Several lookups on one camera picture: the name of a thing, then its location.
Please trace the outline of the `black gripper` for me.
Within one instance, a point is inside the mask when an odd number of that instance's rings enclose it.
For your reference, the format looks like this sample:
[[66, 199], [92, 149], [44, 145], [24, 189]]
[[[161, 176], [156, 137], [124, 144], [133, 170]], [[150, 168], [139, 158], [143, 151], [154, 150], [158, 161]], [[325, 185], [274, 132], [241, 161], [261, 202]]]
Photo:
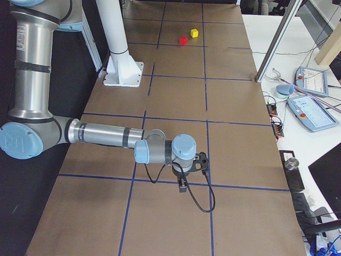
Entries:
[[172, 162], [172, 172], [175, 176], [178, 177], [178, 188], [180, 193], [186, 193], [187, 186], [184, 178], [179, 178], [182, 176], [188, 176], [190, 174], [190, 170], [192, 168], [192, 164], [188, 164], [187, 166], [182, 166], [177, 162]]

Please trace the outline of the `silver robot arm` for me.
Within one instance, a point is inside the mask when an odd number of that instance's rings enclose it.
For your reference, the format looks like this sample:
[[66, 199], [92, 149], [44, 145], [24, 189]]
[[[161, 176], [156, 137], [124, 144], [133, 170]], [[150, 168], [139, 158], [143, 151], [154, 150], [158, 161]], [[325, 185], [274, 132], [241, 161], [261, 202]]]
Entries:
[[17, 21], [15, 101], [9, 122], [1, 127], [1, 149], [16, 159], [29, 159], [61, 143], [92, 143], [134, 149], [137, 163], [171, 166], [180, 192], [190, 189], [187, 175], [199, 157], [187, 134], [172, 140], [163, 131], [84, 123], [54, 116], [48, 109], [53, 33], [81, 31], [81, 1], [11, 1]]

